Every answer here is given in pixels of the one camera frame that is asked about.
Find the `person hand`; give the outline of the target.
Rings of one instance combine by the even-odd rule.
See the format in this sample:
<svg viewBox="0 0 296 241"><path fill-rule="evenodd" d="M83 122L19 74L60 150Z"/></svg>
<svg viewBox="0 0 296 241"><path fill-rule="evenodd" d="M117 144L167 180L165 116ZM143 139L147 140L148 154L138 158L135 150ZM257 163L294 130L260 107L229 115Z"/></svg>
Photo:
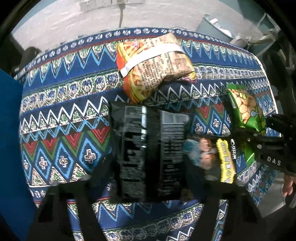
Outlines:
<svg viewBox="0 0 296 241"><path fill-rule="evenodd" d="M294 183L295 183L295 177L284 174L283 188L282 188L282 194L284 197L287 197L292 194Z"/></svg>

